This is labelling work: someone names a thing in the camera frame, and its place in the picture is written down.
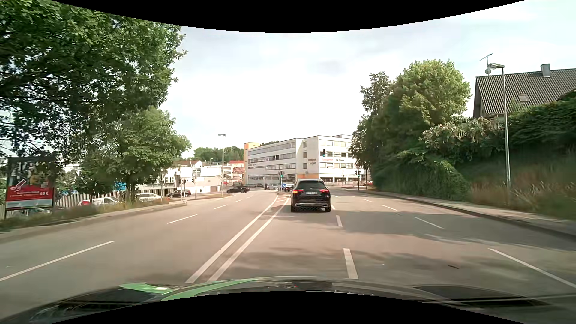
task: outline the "white office building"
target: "white office building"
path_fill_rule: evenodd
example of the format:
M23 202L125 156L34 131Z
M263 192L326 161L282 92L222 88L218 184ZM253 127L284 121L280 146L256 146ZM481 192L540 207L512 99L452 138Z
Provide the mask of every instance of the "white office building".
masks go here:
M351 139L350 135L318 135L250 148L247 184L279 183L280 171L283 182L322 178L327 183L353 184L358 176L356 159L348 151Z

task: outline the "road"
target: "road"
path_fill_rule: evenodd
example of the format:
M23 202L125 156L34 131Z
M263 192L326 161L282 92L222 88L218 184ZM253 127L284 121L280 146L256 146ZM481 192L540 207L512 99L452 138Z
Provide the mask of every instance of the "road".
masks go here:
M0 244L0 318L127 282L258 276L576 293L575 242L451 210L332 189L332 211L290 212L252 190Z

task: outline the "black suv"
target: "black suv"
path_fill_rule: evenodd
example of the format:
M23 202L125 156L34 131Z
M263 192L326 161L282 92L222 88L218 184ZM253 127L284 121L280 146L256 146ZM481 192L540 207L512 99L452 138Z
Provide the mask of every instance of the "black suv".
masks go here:
M329 212L330 190L324 185L322 179L299 179L292 190L292 203L290 211L296 212L299 208L324 208Z

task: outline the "sidewalk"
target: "sidewalk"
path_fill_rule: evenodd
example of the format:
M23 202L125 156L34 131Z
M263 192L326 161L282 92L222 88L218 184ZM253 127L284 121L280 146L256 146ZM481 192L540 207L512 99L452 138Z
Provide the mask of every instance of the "sidewalk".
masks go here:
M421 204L428 204L436 207L446 208L473 216L490 218L493 220L504 221L540 232L546 232L551 235L561 236L567 239L576 240L576 222L571 220L562 220L550 218L534 213L519 212L516 210L502 209L498 207L483 206L470 204L468 202L447 201L435 198L416 197L397 193L386 193L382 191L363 191L367 194L381 195L392 198L399 198Z

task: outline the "billboard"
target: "billboard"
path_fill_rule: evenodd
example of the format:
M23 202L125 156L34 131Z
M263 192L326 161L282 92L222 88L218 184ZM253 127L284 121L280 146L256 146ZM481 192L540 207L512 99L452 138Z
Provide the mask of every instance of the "billboard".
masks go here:
M55 164L52 157L9 157L6 210L54 205Z

